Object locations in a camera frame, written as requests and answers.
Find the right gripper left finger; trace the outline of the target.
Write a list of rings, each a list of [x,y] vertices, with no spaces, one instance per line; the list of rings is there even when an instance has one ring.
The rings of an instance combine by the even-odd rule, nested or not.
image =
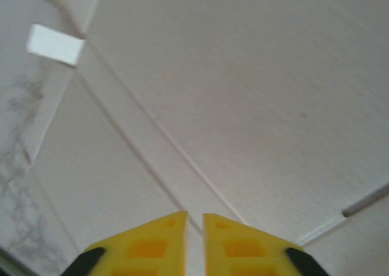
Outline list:
[[[185,275],[188,212],[174,212],[91,244],[63,275]]]

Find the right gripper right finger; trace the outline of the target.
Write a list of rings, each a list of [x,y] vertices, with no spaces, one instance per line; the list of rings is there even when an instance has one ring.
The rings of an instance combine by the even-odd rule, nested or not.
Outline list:
[[[328,275],[301,246],[221,215],[202,229],[206,275]]]

